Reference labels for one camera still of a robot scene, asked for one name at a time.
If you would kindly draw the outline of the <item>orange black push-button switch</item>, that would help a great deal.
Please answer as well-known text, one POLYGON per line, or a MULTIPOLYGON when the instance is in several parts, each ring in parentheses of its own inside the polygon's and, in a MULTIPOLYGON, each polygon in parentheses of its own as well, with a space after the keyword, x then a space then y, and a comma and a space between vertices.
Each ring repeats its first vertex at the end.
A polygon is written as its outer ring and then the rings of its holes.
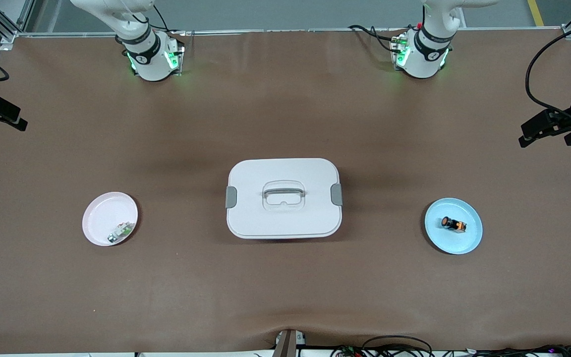
POLYGON ((458 234, 466 233, 466 228, 467 228, 466 223, 455 219, 451 219, 450 217, 447 216, 442 218, 441 226, 442 228, 447 229, 448 231, 458 234))

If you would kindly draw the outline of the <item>pink round plate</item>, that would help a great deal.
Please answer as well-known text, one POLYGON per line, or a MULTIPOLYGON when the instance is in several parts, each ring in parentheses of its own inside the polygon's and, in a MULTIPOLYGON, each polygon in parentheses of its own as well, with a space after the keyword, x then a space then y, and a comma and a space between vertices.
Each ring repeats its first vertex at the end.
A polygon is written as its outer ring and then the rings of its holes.
POLYGON ((134 233, 138 219, 138 206, 133 197, 122 192, 108 192, 89 203, 82 215, 82 232, 89 242, 97 246, 118 245, 120 242, 118 244, 108 242, 109 233, 122 222, 134 223, 132 232, 134 233))

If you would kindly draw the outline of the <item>light blue round plate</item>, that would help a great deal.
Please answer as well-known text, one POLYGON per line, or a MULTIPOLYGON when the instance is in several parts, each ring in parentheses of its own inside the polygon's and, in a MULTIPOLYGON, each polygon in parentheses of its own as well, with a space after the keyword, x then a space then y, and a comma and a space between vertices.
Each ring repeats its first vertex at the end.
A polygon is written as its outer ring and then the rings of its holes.
POLYGON ((423 222, 430 242, 445 253, 467 254, 482 242, 483 223, 480 215, 473 206, 455 197, 444 197, 431 203, 423 222), (441 220, 445 216, 466 223, 466 233, 458 234, 442 228, 441 220))

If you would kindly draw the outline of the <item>white lidded storage box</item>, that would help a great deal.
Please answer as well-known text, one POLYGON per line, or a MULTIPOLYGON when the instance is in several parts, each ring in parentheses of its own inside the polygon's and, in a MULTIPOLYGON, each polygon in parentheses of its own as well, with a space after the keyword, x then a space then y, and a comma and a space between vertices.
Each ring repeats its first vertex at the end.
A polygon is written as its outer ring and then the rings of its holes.
POLYGON ((340 174, 324 158, 240 161, 228 175, 225 208, 238 238, 329 237, 343 221, 340 174))

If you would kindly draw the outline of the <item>brown table mat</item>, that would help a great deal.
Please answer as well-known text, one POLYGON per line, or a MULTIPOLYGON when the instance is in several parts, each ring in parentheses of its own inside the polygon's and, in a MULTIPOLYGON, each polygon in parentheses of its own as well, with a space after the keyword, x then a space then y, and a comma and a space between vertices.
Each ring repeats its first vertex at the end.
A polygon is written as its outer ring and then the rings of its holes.
POLYGON ((181 76, 147 83, 113 38, 22 38, 0 53, 0 354, 262 350, 409 335, 438 350, 571 344, 571 147, 528 148, 533 55, 559 30, 464 31, 428 80, 355 32, 187 38, 181 76), (248 241, 228 229, 234 165, 324 158, 343 221, 330 237, 248 241), (118 245, 82 232, 89 203, 133 197, 118 245), (445 253, 424 215, 480 215, 445 253))

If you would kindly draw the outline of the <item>green white switch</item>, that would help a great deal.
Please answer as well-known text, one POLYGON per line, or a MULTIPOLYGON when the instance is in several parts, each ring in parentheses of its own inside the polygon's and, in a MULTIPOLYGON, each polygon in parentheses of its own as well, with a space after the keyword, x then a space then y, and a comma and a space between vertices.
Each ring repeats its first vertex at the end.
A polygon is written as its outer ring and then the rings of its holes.
POLYGON ((107 240, 111 244, 118 244, 123 239, 129 237, 133 232, 135 224, 132 222, 122 222, 118 224, 114 230, 109 233, 107 240))

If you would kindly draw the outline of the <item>metal table edge rail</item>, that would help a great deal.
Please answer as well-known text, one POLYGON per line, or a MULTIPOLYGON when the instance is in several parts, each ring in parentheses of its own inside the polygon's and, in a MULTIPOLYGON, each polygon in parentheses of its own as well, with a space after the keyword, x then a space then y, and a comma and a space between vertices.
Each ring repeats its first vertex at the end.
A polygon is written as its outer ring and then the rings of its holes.
MULTIPOLYGON (((349 28, 311 28, 304 32, 350 32, 349 28)), ((457 33, 464 31, 478 30, 559 30, 564 31, 561 26, 541 26, 541 27, 461 27, 457 33)), ((265 30, 265 29, 242 29, 242 30, 175 30, 172 33, 179 36, 228 36, 246 33, 275 33, 275 32, 301 32, 301 30, 265 30)), ((113 38, 114 32, 18 32, 14 38, 113 38)))

